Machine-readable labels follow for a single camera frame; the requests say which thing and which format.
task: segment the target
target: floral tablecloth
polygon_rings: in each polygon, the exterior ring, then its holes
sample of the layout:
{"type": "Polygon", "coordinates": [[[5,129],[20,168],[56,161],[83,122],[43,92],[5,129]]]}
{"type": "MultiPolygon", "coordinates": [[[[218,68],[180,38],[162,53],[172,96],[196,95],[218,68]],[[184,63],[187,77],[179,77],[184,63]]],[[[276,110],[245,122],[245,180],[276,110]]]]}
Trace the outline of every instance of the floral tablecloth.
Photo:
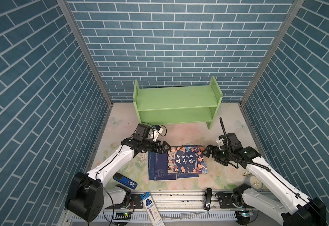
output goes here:
{"type": "MultiPolygon", "coordinates": [[[[215,145],[218,136],[222,134],[219,123],[222,117],[227,133],[235,133],[242,142],[243,147],[251,146],[255,149],[253,138],[244,122],[242,114],[236,103],[221,103],[216,115],[214,126],[207,129],[205,123],[187,123],[166,125],[168,133],[160,140],[176,145],[215,145]]],[[[103,138],[96,153],[92,168],[101,164],[119,147],[120,141],[130,136],[139,123],[132,103],[115,103],[103,133],[103,138]]],[[[148,180],[148,154],[140,153],[133,160],[124,165],[119,172],[138,183],[136,190],[199,190],[210,187],[212,189],[233,189],[242,184],[246,172],[241,166],[223,166],[213,158],[205,158],[208,173],[200,174],[198,178],[183,178],[168,181],[148,180]]],[[[118,182],[111,179],[106,188],[113,188],[118,182]]]]}

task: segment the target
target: green bookshelf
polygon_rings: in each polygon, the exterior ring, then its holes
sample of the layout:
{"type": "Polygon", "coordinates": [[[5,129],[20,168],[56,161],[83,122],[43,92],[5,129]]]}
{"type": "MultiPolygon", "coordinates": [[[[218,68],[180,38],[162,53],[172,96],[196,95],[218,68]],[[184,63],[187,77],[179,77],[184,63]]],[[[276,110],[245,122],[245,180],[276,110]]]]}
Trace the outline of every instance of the green bookshelf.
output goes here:
{"type": "Polygon", "coordinates": [[[175,124],[206,122],[211,129],[223,94],[215,77],[206,86],[140,89],[135,80],[133,103],[140,122],[175,124]]]}

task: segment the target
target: shelf board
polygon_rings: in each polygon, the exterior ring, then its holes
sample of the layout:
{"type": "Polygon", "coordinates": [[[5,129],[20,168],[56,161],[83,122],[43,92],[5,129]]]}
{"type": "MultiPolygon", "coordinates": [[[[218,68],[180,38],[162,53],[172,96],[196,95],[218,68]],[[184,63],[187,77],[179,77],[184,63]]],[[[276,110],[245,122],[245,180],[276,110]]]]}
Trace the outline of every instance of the shelf board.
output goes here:
{"type": "Polygon", "coordinates": [[[142,122],[151,124],[198,123],[212,121],[208,107],[142,111],[142,122]]]}
{"type": "Polygon", "coordinates": [[[211,86],[138,89],[138,111],[217,107],[217,105],[218,100],[211,86]]]}

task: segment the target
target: brick wallpaper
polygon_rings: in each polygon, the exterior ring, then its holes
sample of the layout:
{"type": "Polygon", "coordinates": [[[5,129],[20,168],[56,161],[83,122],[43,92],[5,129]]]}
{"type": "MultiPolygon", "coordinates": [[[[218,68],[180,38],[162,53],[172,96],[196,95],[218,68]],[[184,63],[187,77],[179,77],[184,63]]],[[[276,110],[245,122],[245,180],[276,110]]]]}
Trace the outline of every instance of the brick wallpaper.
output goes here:
{"type": "Polygon", "coordinates": [[[327,207],[329,0],[306,0],[245,109],[272,166],[327,207]]]}
{"type": "Polygon", "coordinates": [[[206,85],[239,102],[293,0],[69,0],[113,101],[206,85]]]}
{"type": "Polygon", "coordinates": [[[58,222],[107,109],[56,0],[0,0],[0,225],[58,222]]]}

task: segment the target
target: clock face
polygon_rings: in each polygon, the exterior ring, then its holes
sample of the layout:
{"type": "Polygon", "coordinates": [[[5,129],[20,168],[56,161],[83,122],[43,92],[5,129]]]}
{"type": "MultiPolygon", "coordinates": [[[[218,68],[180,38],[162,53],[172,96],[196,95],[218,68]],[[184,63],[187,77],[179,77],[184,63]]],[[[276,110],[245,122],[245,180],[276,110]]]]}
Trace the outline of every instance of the clock face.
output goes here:
{"type": "Polygon", "coordinates": [[[255,176],[250,177],[251,186],[255,189],[262,188],[262,182],[255,176]]]}

